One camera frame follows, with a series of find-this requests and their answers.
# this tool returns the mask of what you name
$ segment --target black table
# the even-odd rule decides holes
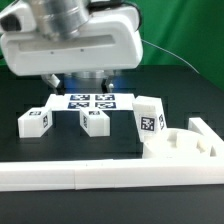
[[[161,97],[168,127],[203,118],[224,137],[224,92],[181,66],[143,66],[117,72],[115,93]],[[68,93],[100,93],[99,80],[66,78]],[[40,139],[19,139],[17,119],[44,106],[52,89],[40,77],[0,68],[0,161],[140,158],[134,116],[109,111],[111,136],[89,138],[78,112],[54,112]],[[83,191],[1,192],[0,223],[223,223],[224,186],[173,186]]]

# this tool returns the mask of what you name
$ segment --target qr-like tag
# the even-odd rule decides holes
[[[155,131],[155,119],[150,117],[142,117],[141,129],[145,131]]]
[[[160,128],[161,128],[161,130],[163,130],[163,128],[164,128],[164,126],[165,126],[165,124],[164,124],[164,119],[163,119],[163,115],[161,115],[161,116],[159,117],[159,123],[160,123]]]
[[[46,128],[48,126],[48,117],[47,117],[47,115],[43,118],[43,125],[44,125],[44,128]]]
[[[87,128],[87,117],[83,116],[83,125]]]
[[[99,111],[89,111],[89,115],[100,115]]]
[[[102,102],[102,103],[95,103],[95,107],[98,107],[100,109],[116,109],[116,103],[115,102]]]
[[[29,115],[30,116],[39,116],[39,115],[41,115],[41,111],[31,111]]]
[[[89,107],[89,103],[88,102],[83,102],[83,103],[72,103],[72,102],[70,102],[69,104],[68,104],[68,109],[80,109],[80,108],[82,108],[82,107]]]
[[[71,101],[87,101],[90,100],[90,95],[71,95]]]
[[[115,96],[113,94],[109,95],[104,95],[104,94],[99,94],[95,96],[96,101],[113,101],[115,100]]]

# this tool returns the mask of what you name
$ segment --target cable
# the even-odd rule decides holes
[[[200,74],[199,71],[198,71],[193,65],[191,65],[189,62],[187,62],[186,60],[184,60],[184,59],[181,58],[180,56],[178,56],[178,55],[176,55],[176,54],[174,54],[174,53],[172,53],[172,52],[170,52],[170,51],[168,51],[168,50],[166,50],[166,49],[164,49],[164,48],[162,48],[162,47],[159,47],[159,46],[157,46],[157,45],[155,45],[155,44],[152,44],[152,43],[150,43],[149,41],[146,41],[146,40],[143,40],[143,39],[142,39],[142,42],[145,43],[145,44],[148,44],[148,45],[150,45],[150,46],[152,46],[152,47],[154,47],[154,48],[157,48],[157,49],[159,49],[159,50],[161,50],[161,51],[164,51],[164,52],[166,52],[167,54],[172,55],[173,57],[175,57],[175,58],[179,59],[180,61],[184,62],[186,65],[188,65],[190,68],[192,68],[196,73]]]
[[[134,7],[134,8],[137,10],[138,15],[139,15],[139,24],[138,24],[138,28],[137,28],[137,30],[139,30],[139,28],[141,27],[142,22],[143,22],[143,16],[142,16],[141,9],[138,7],[137,4],[135,4],[135,3],[133,3],[133,2],[127,2],[127,1],[124,1],[124,2],[123,2],[123,5],[132,6],[132,7]]]

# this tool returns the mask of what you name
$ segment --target white block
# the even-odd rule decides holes
[[[176,147],[179,149],[194,149],[197,147],[198,135],[193,132],[179,131],[177,133]]]
[[[199,134],[202,134],[212,144],[212,156],[224,157],[224,142],[223,140],[200,118],[190,118],[188,129]]]
[[[138,96],[133,101],[133,110],[141,142],[167,128],[160,98]]]
[[[41,137],[52,126],[52,111],[46,107],[31,108],[18,119],[19,137]]]
[[[211,148],[210,142],[198,133],[168,128],[161,135],[145,139],[142,158],[210,157]]]
[[[80,125],[90,137],[110,136],[110,118],[98,108],[81,108]]]

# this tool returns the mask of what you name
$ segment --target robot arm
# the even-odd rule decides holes
[[[20,0],[3,10],[1,48],[11,71],[23,76],[135,68],[143,54],[136,8],[89,6],[89,0]]]

